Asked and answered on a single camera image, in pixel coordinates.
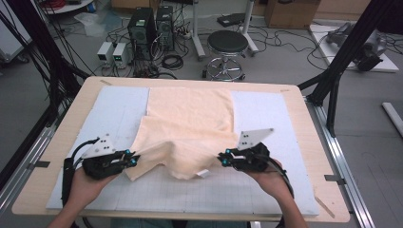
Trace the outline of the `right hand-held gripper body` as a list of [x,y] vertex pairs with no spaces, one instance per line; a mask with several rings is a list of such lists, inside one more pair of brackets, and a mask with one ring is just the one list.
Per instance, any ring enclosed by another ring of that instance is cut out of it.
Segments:
[[262,141],[273,132],[273,128],[241,131],[238,145],[232,150],[232,166],[239,171],[264,171],[270,152]]

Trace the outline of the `cream fluffy towel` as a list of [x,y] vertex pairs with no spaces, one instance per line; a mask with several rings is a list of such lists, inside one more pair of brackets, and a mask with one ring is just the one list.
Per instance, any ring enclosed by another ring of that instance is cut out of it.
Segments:
[[152,87],[131,145],[140,159],[125,173],[134,181],[162,164],[174,178],[190,180],[237,144],[234,124],[228,89]]

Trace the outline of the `person's right hand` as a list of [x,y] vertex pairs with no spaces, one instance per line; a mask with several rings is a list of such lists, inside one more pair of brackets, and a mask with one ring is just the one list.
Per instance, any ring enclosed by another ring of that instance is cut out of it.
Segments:
[[283,176],[273,167],[268,167],[264,172],[247,172],[247,175],[254,179],[260,188],[276,201],[279,197],[292,197]]

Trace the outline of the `white grid foam mat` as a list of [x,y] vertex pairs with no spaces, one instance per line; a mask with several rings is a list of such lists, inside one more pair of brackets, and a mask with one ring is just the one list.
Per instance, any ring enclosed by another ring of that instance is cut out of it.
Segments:
[[[145,115],[147,87],[106,86],[78,133],[75,145],[106,133],[119,149],[134,143]],[[274,133],[262,140],[270,155],[287,171],[296,204],[307,217],[319,214],[295,131],[279,93],[232,91],[235,132],[272,127]],[[216,163],[206,177],[178,180],[159,165],[135,181],[124,175],[113,180],[88,210],[96,212],[179,213],[186,215],[263,215],[280,212],[276,200],[264,193],[251,178]]]

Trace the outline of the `thin wooden stick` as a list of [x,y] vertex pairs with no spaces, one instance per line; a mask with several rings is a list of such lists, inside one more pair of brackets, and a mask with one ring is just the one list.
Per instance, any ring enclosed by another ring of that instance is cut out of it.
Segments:
[[334,219],[336,216],[335,214],[331,211],[331,209],[317,196],[315,196],[315,200],[317,203],[323,208],[323,210],[332,218]]

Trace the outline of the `white power supply unit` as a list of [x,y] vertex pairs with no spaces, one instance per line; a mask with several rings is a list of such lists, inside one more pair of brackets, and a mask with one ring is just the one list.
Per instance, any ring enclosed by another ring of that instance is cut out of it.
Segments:
[[117,68],[126,68],[129,62],[127,43],[118,43],[112,56]]
[[113,62],[113,44],[111,42],[103,42],[97,52],[99,60],[103,64],[110,65]]

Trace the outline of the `black round stool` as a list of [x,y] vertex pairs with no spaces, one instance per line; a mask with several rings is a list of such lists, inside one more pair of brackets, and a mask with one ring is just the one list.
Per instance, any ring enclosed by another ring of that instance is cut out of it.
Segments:
[[241,33],[233,30],[214,31],[207,38],[207,46],[217,57],[204,67],[203,78],[225,82],[245,78],[241,64],[235,60],[235,57],[245,57],[244,52],[248,48],[248,41]]

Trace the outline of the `white stand leg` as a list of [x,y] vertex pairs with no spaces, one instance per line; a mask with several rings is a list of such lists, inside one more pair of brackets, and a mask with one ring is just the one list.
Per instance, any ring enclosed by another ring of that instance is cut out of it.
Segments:
[[246,9],[245,9],[245,17],[244,17],[243,27],[241,30],[241,34],[244,36],[244,38],[248,42],[248,48],[249,48],[252,56],[255,56],[259,51],[255,42],[249,35],[249,28],[250,28],[250,22],[251,22],[254,4],[255,4],[255,0],[247,0]]
[[205,57],[205,52],[202,47],[202,42],[199,37],[199,11],[198,11],[199,0],[192,0],[192,13],[193,13],[193,23],[191,31],[191,39],[194,44],[195,50],[198,55],[198,60],[201,61]]

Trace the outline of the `large black computer tower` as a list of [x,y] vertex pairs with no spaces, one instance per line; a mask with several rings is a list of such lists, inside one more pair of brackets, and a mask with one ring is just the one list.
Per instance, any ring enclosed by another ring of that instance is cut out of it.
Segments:
[[152,8],[136,8],[127,26],[136,60],[151,60],[152,43],[157,38]]

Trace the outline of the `slim black computer tower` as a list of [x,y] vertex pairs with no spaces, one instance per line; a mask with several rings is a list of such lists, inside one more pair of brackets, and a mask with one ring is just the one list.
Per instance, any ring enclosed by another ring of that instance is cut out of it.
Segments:
[[173,7],[159,6],[156,16],[157,31],[164,50],[174,49]]

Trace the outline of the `black flat device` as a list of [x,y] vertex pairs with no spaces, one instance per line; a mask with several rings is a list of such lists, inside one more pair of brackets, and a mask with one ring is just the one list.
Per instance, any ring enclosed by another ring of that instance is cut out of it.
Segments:
[[242,23],[244,21],[244,18],[244,13],[232,13],[229,15],[218,17],[217,22],[223,27],[227,28]]

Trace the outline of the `white tube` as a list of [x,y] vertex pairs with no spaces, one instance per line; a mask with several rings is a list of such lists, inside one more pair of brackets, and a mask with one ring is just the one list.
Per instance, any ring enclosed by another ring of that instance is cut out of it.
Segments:
[[382,107],[393,122],[393,125],[399,132],[400,136],[403,138],[403,119],[399,116],[391,103],[383,103]]

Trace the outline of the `brown cardboard box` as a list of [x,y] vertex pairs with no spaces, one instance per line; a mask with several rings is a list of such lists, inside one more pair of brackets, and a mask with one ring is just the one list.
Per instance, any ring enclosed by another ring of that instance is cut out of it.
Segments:
[[272,29],[307,29],[321,0],[268,0],[265,22]]

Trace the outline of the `white floor board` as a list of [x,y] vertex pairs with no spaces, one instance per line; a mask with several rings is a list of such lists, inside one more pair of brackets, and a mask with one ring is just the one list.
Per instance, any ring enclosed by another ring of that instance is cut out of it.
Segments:
[[[321,25],[310,26],[310,31],[315,40],[317,41],[320,53],[322,57],[325,59],[327,65],[332,63],[339,50],[339,47],[336,44],[334,43],[328,44],[326,42],[328,32],[335,29],[336,27],[321,26]],[[387,57],[386,54],[381,54],[380,59],[381,62],[372,69],[372,72],[396,73],[399,70],[399,68]]]

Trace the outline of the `aluminium rail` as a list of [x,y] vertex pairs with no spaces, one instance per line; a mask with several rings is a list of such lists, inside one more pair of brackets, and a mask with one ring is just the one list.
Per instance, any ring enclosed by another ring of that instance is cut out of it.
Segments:
[[317,119],[320,133],[324,137],[333,167],[336,169],[336,182],[343,189],[344,196],[347,198],[349,212],[354,216],[359,228],[375,228],[372,216],[361,196],[341,146],[337,138],[332,136],[331,131],[326,126],[326,111],[322,106],[315,106],[309,102],[307,98],[304,101],[313,110],[313,116]]
[[10,204],[18,196],[33,169],[48,165],[47,161],[41,162],[40,158],[48,147],[54,133],[54,126],[44,127],[36,137],[23,144],[24,156],[12,170],[10,178],[0,190],[0,214],[5,213],[10,208]]

